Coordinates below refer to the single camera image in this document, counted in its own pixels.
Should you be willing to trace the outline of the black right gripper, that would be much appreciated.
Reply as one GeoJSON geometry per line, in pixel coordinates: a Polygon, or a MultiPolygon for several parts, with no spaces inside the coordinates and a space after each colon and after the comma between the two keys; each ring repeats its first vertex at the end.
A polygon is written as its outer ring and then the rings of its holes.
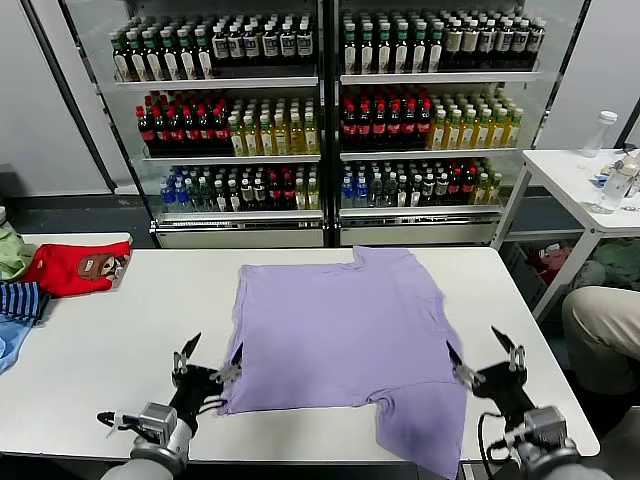
{"type": "Polygon", "coordinates": [[[479,372],[467,366],[449,341],[446,342],[454,377],[469,391],[483,399],[492,400],[505,419],[522,419],[524,413],[535,408],[524,391],[528,379],[525,349],[509,336],[491,327],[496,339],[508,354],[508,360],[491,365],[479,372]]]}

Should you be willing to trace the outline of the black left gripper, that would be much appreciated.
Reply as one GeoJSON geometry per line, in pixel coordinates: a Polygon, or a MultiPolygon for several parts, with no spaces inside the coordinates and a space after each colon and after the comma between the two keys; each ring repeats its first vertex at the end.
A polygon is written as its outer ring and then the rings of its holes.
{"type": "Polygon", "coordinates": [[[219,396],[223,392],[223,385],[234,383],[242,373],[242,346],[237,348],[230,362],[219,370],[189,364],[200,338],[201,334],[196,334],[179,352],[173,352],[172,383],[176,392],[169,406],[190,428],[198,427],[197,417],[205,400],[219,396]]]}

